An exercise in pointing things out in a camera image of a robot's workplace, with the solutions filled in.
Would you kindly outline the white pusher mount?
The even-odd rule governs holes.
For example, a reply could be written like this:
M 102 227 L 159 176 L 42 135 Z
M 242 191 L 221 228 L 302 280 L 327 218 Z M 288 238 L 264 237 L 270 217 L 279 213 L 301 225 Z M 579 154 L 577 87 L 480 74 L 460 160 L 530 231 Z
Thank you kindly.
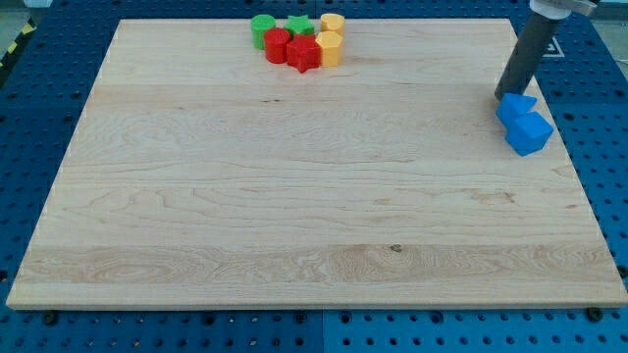
M 589 17 L 598 4 L 590 0 L 530 0 L 529 7 L 550 20 L 563 20 L 572 13 Z

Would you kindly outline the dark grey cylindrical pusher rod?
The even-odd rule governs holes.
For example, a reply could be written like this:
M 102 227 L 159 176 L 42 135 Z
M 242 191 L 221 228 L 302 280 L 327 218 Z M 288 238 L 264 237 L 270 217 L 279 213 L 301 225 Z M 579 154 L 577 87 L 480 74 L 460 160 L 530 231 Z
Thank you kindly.
M 561 20 L 533 12 L 518 35 L 517 42 L 495 90 L 500 101 L 506 93 L 523 94 L 544 57 Z

